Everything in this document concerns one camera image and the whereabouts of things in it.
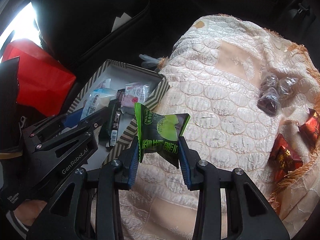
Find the beige fabric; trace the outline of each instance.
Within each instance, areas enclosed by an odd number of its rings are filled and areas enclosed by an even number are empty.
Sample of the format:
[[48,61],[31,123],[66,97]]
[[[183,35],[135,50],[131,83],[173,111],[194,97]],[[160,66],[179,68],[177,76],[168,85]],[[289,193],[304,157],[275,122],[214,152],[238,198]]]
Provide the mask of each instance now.
[[[184,133],[189,148],[217,168],[243,168],[266,198],[275,189],[268,158],[278,130],[292,144],[296,142],[294,147],[305,162],[315,160],[298,138],[295,125],[280,126],[285,121],[305,122],[320,92],[308,70],[315,70],[308,55],[293,45],[251,22],[206,16],[179,39],[161,71],[171,88],[156,112],[189,113]],[[276,117],[256,106],[262,70],[299,79],[295,96]],[[278,197],[280,217],[291,236],[319,200],[318,180],[318,167],[313,165],[282,192],[283,198]],[[125,239],[191,239],[198,194],[188,191],[180,170],[156,153],[146,154],[132,190],[120,193]],[[223,192],[221,196],[223,238],[227,222]]]

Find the open box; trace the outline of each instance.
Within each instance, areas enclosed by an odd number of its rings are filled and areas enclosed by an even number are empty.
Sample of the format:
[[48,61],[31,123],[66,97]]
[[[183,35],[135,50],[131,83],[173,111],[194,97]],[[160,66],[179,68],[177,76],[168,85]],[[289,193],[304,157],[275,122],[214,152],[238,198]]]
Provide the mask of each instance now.
[[[164,75],[126,63],[107,60],[82,88],[68,112],[72,113],[83,108],[90,93],[107,78],[111,79],[110,88],[113,90],[123,89],[126,84],[133,82],[148,84],[151,93],[149,94],[148,100],[145,102],[145,106],[149,109],[155,108],[169,89],[169,84]],[[134,116],[122,114],[119,123],[117,142],[113,149],[108,152],[106,149],[106,142],[99,140],[98,150],[88,159],[88,164],[85,164],[82,167],[87,171],[97,169],[103,162],[107,163],[112,159],[117,158],[120,152],[129,146],[136,132],[137,124]]]

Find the red candy wrapper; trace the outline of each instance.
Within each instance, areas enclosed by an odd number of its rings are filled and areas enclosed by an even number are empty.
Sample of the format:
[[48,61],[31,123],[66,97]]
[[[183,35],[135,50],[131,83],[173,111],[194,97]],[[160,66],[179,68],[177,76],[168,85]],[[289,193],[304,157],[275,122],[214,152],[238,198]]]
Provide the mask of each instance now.
[[289,171],[301,167],[303,162],[299,155],[293,150],[281,133],[278,134],[270,153],[270,160],[273,160],[277,169],[275,182],[279,182]]
[[309,118],[305,124],[298,126],[301,134],[305,136],[312,147],[316,146],[319,137],[320,126],[319,114],[316,110],[309,108]]

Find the red snack package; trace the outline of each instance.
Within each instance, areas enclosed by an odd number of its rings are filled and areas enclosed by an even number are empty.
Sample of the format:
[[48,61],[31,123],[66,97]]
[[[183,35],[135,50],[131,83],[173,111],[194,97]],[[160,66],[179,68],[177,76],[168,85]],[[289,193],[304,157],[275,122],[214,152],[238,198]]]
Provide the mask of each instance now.
[[319,137],[320,118],[316,110],[309,108],[308,120],[299,127],[301,134],[309,141],[312,147],[316,146]]
[[32,106],[45,116],[59,114],[76,77],[28,39],[9,43],[2,62],[18,56],[17,103]]
[[303,165],[299,155],[288,145],[281,133],[278,134],[275,140],[270,153],[270,160],[274,161],[277,169],[275,182],[279,182],[283,179],[289,171],[294,171]]

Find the barcode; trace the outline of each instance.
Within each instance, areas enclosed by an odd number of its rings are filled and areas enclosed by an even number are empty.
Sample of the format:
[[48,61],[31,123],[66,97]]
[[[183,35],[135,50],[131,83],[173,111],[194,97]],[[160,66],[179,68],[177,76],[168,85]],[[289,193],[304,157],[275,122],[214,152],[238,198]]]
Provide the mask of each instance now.
[[111,131],[110,146],[115,146],[115,145],[116,145],[117,134],[118,134],[118,131],[117,131],[117,130],[112,130],[112,131]]

